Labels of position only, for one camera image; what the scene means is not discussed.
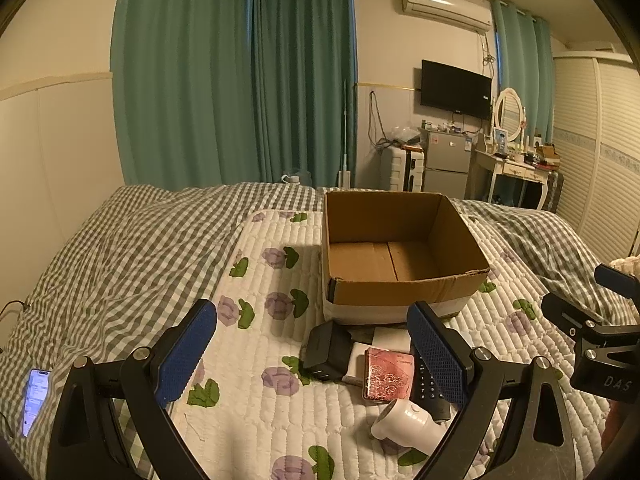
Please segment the brown cardboard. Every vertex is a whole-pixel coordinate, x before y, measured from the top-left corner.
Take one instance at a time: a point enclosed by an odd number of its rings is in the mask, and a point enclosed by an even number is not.
[[[545,144],[544,146],[538,146],[536,152],[546,165],[560,167],[560,155],[558,155],[553,145]]]
[[[488,271],[445,196],[335,191],[324,197],[322,279],[330,317],[339,319],[335,314],[343,306],[362,318],[358,322],[379,322],[373,313],[378,307],[400,308],[390,316],[395,319],[417,300],[452,304],[473,294]],[[362,315],[354,306],[362,306]]]

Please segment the gray checkered bedsheet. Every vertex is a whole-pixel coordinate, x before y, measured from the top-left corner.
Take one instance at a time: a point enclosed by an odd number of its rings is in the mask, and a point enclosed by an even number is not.
[[[250,212],[321,210],[321,201],[322,192],[284,184],[117,190],[50,263],[0,354],[0,411],[18,436],[10,438],[2,420],[0,431],[33,477],[45,478],[50,427],[75,357],[104,362],[151,346],[194,300],[212,296]],[[622,298],[595,285],[595,257],[556,216],[478,202],[455,204],[463,215],[498,226],[548,288],[560,288],[615,324],[634,321]],[[24,388],[32,368],[52,370],[50,393],[23,438]],[[125,440],[133,443],[135,428],[126,406],[117,409]],[[139,444],[132,445],[132,455],[140,473],[148,474]]]
[[[460,214],[497,228],[547,290],[562,293],[604,324],[638,322],[624,298],[596,283],[593,269],[600,261],[559,216],[474,200],[453,202]]]

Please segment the green curtain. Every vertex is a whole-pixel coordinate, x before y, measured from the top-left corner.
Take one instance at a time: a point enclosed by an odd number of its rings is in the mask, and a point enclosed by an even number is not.
[[[277,182],[299,168],[334,186],[345,148],[355,167],[352,0],[252,0],[251,19],[260,176]]]
[[[551,142],[554,64],[548,23],[530,13],[522,15],[513,3],[492,0],[498,40],[500,88],[512,87],[527,107],[526,135]]]
[[[114,114],[125,181],[258,180],[246,0],[117,0]]]

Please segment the red notebook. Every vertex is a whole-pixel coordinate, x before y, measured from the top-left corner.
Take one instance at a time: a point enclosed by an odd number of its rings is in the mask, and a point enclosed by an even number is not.
[[[414,356],[367,348],[362,396],[376,402],[408,399],[414,380]]]

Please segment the television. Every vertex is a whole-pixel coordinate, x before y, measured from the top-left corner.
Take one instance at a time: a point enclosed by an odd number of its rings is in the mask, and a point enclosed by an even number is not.
[[[491,78],[454,66],[422,60],[420,104],[489,119]]]

